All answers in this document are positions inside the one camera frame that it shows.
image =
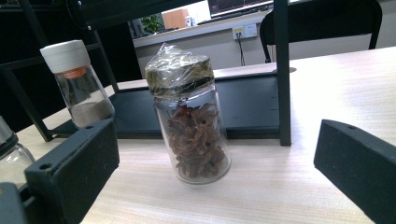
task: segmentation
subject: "black chair back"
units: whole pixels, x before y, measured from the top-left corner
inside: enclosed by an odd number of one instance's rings
[[[382,22],[377,0],[306,0],[289,4],[289,42],[371,34],[369,49],[375,49]],[[274,38],[274,11],[260,27],[265,62],[270,63],[268,45]]]

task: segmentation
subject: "clear glass jar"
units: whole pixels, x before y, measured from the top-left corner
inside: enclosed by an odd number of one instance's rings
[[[177,177],[191,184],[227,173],[231,156],[214,83],[189,98],[158,98],[154,105]]]
[[[35,158],[18,141],[18,136],[0,116],[0,182],[11,182],[19,188],[26,183],[24,170],[35,162]]]
[[[64,102],[78,128],[114,117],[114,107],[81,40],[50,45],[40,51],[55,74]]]

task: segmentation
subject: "wooden table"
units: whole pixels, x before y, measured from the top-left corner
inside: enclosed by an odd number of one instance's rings
[[[322,119],[355,125],[396,145],[396,48],[291,61],[291,147],[230,140],[230,171],[201,186],[178,180],[163,140],[119,140],[120,167],[83,223],[370,223],[313,164]],[[272,71],[273,63],[216,71]],[[122,83],[132,87],[144,80]],[[67,111],[45,120],[51,128]],[[64,139],[18,133],[38,159]]]

